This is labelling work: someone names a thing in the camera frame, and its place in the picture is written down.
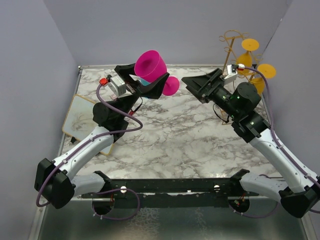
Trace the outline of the blue plastic wine glass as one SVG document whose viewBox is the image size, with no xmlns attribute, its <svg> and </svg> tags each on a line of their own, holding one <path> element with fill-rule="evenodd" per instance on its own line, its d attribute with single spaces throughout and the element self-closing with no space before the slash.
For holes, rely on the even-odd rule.
<svg viewBox="0 0 320 240">
<path fill-rule="evenodd" d="M 139 82 L 141 83 L 141 86 L 139 87 L 139 91 L 141 93 L 141 96 L 144 98 L 151 99 L 152 98 L 151 92 L 152 92 L 152 88 L 153 88 L 151 83 L 144 80 L 141 77 L 139 78 Z"/>
</svg>

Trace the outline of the pink plastic wine glass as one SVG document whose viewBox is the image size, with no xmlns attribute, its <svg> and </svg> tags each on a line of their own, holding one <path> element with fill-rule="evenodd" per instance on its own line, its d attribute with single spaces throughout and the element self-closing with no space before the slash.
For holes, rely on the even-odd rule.
<svg viewBox="0 0 320 240">
<path fill-rule="evenodd" d="M 160 76 L 167 74 L 167 65 L 156 50 L 144 52 L 135 62 L 134 73 L 145 82 L 152 83 Z M 172 75 L 167 78 L 162 93 L 174 95 L 180 87 L 180 81 Z"/>
</svg>

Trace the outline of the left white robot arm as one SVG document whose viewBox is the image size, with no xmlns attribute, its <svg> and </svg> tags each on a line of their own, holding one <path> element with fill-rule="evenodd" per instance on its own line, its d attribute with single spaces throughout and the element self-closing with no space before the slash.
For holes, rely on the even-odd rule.
<svg viewBox="0 0 320 240">
<path fill-rule="evenodd" d="M 97 126 L 75 147 L 53 160 L 44 158 L 37 165 L 34 188 L 36 205 L 64 207 L 73 197 L 95 193 L 106 197 L 111 186 L 94 172 L 77 173 L 103 149 L 112 146 L 125 133 L 139 131 L 143 123 L 134 117 L 132 107 L 139 98 L 159 99 L 170 78 L 165 63 L 132 63 L 115 67 L 116 75 L 101 79 L 96 89 L 98 102 L 93 106 Z"/>
</svg>

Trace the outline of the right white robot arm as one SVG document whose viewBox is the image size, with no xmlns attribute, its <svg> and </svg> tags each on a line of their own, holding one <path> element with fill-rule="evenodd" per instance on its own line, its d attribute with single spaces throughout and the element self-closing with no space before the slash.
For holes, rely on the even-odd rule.
<svg viewBox="0 0 320 240">
<path fill-rule="evenodd" d="M 229 189 L 268 197 L 293 217 L 302 218 L 320 200 L 320 177 L 305 166 L 279 140 L 273 120 L 266 121 L 255 108 L 261 100 L 256 87 L 241 82 L 233 93 L 226 88 L 221 69 L 200 76 L 183 77 L 186 89 L 201 103 L 214 102 L 232 119 L 232 128 L 246 143 L 257 149 L 281 174 L 283 181 L 241 170 L 232 176 Z"/>
</svg>

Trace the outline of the yellow wine glass rear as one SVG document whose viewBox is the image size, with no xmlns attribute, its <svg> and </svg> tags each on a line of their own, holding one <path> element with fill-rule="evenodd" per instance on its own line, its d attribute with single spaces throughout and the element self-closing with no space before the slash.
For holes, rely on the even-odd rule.
<svg viewBox="0 0 320 240">
<path fill-rule="evenodd" d="M 241 43 L 242 48 L 245 50 L 245 53 L 241 54 L 237 59 L 236 65 L 244 65 L 245 67 L 251 67 L 253 60 L 251 57 L 251 52 L 256 51 L 260 44 L 257 40 L 253 38 L 247 38 Z"/>
</svg>

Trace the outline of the yellow wine glass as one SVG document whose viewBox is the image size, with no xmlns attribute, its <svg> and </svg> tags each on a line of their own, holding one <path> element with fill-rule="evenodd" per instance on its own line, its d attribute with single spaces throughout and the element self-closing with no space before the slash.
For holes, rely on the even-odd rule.
<svg viewBox="0 0 320 240">
<path fill-rule="evenodd" d="M 253 60 L 251 57 L 251 52 L 256 51 L 260 44 L 257 40 L 253 38 L 247 38 L 241 43 L 242 48 L 245 50 L 245 53 L 241 54 L 237 59 L 236 65 L 244 65 L 245 67 L 251 67 Z"/>
<path fill-rule="evenodd" d="M 254 85 L 254 87 L 257 90 L 257 93 L 261 96 L 264 89 L 265 89 L 265 79 L 271 79 L 274 78 L 277 74 L 276 68 L 273 65 L 263 63 L 257 67 L 257 69 L 252 68 L 252 67 L 245 67 L 246 70 L 254 72 L 254 75 L 256 77 L 253 77 L 252 80 L 249 82 Z"/>
</svg>

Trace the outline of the yellow wine glass front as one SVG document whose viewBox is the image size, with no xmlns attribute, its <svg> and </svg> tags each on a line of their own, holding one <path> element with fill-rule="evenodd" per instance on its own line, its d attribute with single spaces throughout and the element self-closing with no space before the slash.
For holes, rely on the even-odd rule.
<svg viewBox="0 0 320 240">
<path fill-rule="evenodd" d="M 252 67 L 245 67 L 246 70 L 254 72 L 254 75 L 256 77 L 253 77 L 252 80 L 249 82 L 254 85 L 254 87 L 257 90 L 257 93 L 261 96 L 264 89 L 265 89 L 265 79 L 271 79 L 274 78 L 277 74 L 276 68 L 273 65 L 263 63 L 257 67 L 257 69 L 252 68 Z"/>
</svg>

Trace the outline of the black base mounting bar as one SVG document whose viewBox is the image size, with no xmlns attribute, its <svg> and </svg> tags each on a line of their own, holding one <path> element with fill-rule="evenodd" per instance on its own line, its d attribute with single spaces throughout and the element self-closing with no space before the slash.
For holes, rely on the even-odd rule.
<svg viewBox="0 0 320 240">
<path fill-rule="evenodd" d="M 258 195 L 230 178 L 108 179 L 101 191 L 123 186 L 137 193 L 141 208 L 227 208 L 228 199 Z"/>
</svg>

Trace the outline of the small whiteboard wooden frame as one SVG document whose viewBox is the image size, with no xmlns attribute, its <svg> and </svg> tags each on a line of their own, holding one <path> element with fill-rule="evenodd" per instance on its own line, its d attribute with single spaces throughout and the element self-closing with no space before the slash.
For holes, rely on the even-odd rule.
<svg viewBox="0 0 320 240">
<path fill-rule="evenodd" d="M 62 132 L 71 137 L 70 142 L 73 145 L 86 138 L 97 126 L 93 121 L 94 105 L 94 101 L 81 95 L 73 96 L 62 125 Z"/>
</svg>

